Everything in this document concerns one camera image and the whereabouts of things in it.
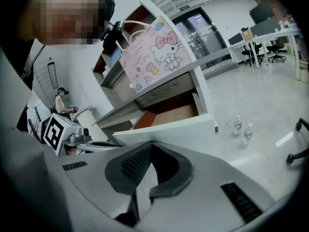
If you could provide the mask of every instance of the glass door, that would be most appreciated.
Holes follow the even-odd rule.
[[[220,33],[201,9],[190,11],[174,19],[173,22],[197,59],[226,48]],[[229,58],[230,55],[215,59],[203,64],[201,69],[207,69]]]

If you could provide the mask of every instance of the drawer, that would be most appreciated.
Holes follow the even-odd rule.
[[[207,145],[214,144],[215,131],[198,95],[186,92],[147,107],[130,130],[113,137],[125,145],[159,141],[206,153]]]

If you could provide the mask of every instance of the bottle on desk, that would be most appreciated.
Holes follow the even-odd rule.
[[[239,135],[241,132],[242,121],[240,119],[240,115],[236,115],[236,119],[234,122],[234,133],[235,135]]]
[[[249,123],[247,128],[245,129],[242,142],[247,145],[252,137],[253,131],[252,131],[252,124]]]

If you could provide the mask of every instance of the pink bag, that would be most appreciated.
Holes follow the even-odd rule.
[[[136,21],[124,23],[145,26],[145,30],[131,35],[130,45],[126,49],[117,43],[122,51],[119,61],[137,92],[191,63],[176,33],[162,17],[151,25]],[[132,37],[138,32],[142,34],[131,43]]]

